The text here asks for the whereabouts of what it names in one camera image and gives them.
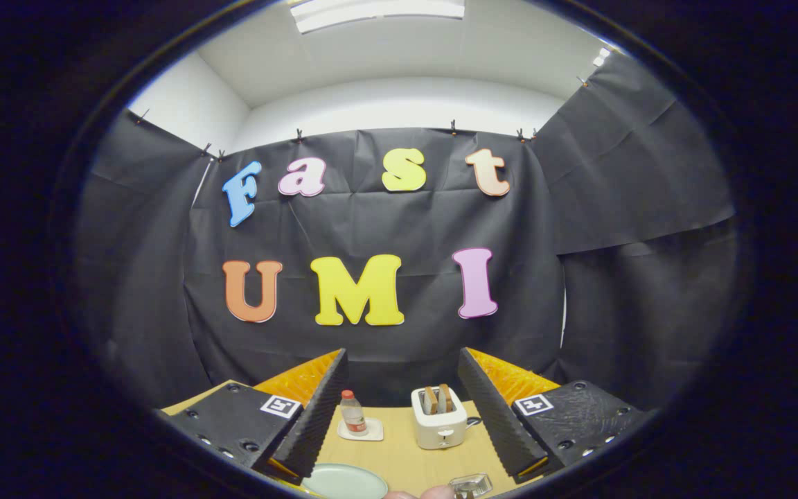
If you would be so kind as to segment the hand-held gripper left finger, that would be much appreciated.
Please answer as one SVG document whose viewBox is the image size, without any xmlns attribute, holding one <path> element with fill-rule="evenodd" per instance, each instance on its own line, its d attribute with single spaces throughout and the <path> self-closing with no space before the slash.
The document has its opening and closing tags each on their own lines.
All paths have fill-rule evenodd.
<svg viewBox="0 0 798 499">
<path fill-rule="evenodd" d="M 159 417 L 216 457 L 299 485 L 319 459 L 346 382 L 339 349 L 254 386 L 226 381 Z"/>
</svg>

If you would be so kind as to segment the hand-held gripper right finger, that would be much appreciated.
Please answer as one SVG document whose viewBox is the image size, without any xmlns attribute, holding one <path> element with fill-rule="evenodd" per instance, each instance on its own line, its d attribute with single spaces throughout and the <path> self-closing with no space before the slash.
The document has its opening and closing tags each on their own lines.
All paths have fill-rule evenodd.
<svg viewBox="0 0 798 499">
<path fill-rule="evenodd" d="M 647 415 L 595 383 L 559 385 L 467 347 L 457 373 L 504 470 L 518 484 L 585 460 Z"/>
</svg>

